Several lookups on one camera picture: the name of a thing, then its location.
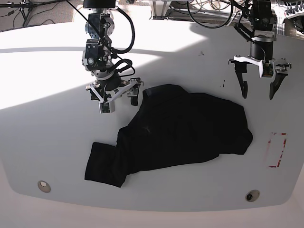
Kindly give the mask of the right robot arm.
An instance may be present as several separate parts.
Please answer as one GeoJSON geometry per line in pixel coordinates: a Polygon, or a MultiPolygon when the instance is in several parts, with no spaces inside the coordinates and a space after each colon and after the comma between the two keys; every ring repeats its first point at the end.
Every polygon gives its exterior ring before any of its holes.
{"type": "Polygon", "coordinates": [[[110,106],[114,100],[123,94],[127,94],[132,106],[137,106],[142,81],[140,78],[134,78],[132,74],[128,74],[129,80],[123,80],[125,77],[123,72],[133,69],[133,63],[119,56],[129,52],[134,45],[133,21],[122,9],[118,10],[129,21],[132,32],[129,47],[118,50],[112,47],[110,39],[114,30],[114,21],[109,10],[116,7],[116,2],[114,0],[85,0],[83,7],[92,10],[85,25],[85,31],[90,38],[86,41],[82,57],[82,65],[95,77],[95,81],[86,86],[86,90],[91,94],[91,100],[99,101],[102,112],[106,113],[111,111],[110,106]]]}

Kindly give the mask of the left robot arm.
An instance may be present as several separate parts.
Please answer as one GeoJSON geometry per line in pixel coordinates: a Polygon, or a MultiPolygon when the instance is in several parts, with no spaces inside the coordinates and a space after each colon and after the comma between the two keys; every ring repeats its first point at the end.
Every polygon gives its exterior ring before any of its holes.
{"type": "Polygon", "coordinates": [[[272,74],[288,74],[291,64],[285,59],[273,58],[273,46],[276,41],[277,16],[269,0],[246,0],[242,8],[241,18],[250,22],[251,29],[245,27],[241,20],[234,25],[234,29],[250,43],[250,54],[247,57],[234,56],[229,60],[234,64],[235,71],[245,73],[247,65],[259,67],[261,77],[272,74]]]}

